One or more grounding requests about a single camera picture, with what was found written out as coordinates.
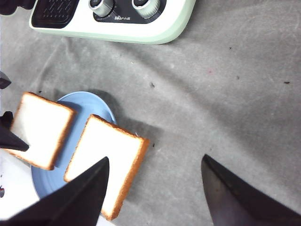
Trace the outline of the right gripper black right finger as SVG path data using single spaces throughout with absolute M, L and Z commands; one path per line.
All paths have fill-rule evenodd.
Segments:
M 204 193 L 215 226 L 299 226 L 301 216 L 251 186 L 211 156 L 201 161 Z

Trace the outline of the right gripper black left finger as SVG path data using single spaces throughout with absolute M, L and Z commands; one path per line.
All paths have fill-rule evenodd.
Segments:
M 109 172 L 109 159 L 104 157 L 62 188 L 0 224 L 95 226 L 106 196 Z

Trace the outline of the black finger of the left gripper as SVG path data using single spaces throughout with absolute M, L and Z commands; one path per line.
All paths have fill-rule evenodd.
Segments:
M 9 129 L 12 120 L 11 111 L 4 112 L 0 117 L 0 147 L 26 152 L 29 146 Z

